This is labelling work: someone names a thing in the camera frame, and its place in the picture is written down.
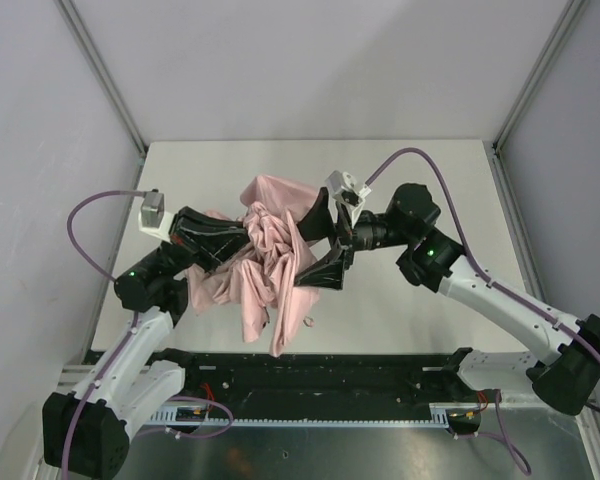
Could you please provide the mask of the pink umbrella with black lining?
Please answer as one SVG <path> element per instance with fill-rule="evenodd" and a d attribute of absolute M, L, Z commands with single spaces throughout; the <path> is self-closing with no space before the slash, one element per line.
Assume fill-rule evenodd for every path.
<path fill-rule="evenodd" d="M 241 306 L 243 341 L 258 340 L 277 311 L 270 354 L 280 356 L 319 300 L 315 287 L 298 287 L 295 276 L 316 262 L 297 227 L 318 191 L 292 180 L 259 175 L 240 196 L 247 208 L 239 222 L 247 245 L 212 273 L 194 265 L 187 270 L 189 300 L 201 314 L 215 305 Z"/>

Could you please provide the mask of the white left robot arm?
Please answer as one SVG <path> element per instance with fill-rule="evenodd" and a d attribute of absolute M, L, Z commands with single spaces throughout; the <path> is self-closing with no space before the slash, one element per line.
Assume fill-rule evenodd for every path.
<path fill-rule="evenodd" d="M 194 265 L 214 271 L 249 242 L 241 222 L 190 207 L 169 213 L 144 206 L 138 227 L 160 244 L 114 281 L 131 319 L 89 373 L 70 392 L 52 393 L 42 408 L 44 460 L 64 478 L 117 475 L 142 426 L 185 384 L 178 363 L 149 360 L 188 307 L 182 272 Z"/>

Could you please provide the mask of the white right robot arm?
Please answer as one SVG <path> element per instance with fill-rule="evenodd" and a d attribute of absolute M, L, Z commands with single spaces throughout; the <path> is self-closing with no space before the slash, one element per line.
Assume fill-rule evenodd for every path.
<path fill-rule="evenodd" d="M 302 287 L 340 290 L 359 251 L 402 246 L 396 265 L 413 286 L 423 286 L 476 311 L 515 337 L 524 351 L 485 353 L 461 348 L 448 369 L 470 389 L 532 392 L 554 410 L 575 416 L 600 380 L 600 317 L 581 320 L 505 286 L 480 270 L 466 247 L 435 226 L 440 214 L 426 186 L 406 183 L 385 212 L 364 210 L 351 221 L 345 193 L 332 216 L 326 188 L 298 223 L 306 242 L 328 239 L 329 252 L 298 273 Z"/>

